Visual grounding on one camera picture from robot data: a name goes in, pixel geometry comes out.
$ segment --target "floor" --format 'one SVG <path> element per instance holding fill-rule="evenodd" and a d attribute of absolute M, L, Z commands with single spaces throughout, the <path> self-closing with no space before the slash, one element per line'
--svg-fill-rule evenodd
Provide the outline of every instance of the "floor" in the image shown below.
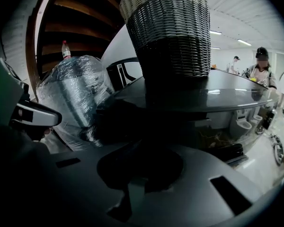
<path fill-rule="evenodd" d="M 276 118 L 269 131 L 280 137 L 284 150 L 284 115 L 282 113 Z M 263 133 L 246 156 L 248 160 L 235 169 L 254 182 L 263 194 L 266 193 L 284 170 L 283 164 L 280 166 L 276 164 L 269 132 Z"/>

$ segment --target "woven basket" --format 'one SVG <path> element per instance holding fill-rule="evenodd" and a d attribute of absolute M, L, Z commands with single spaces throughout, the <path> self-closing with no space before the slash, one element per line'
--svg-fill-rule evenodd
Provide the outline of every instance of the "woven basket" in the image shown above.
<path fill-rule="evenodd" d="M 207 0 L 121 0 L 121 15 L 146 80 L 207 76 Z"/>

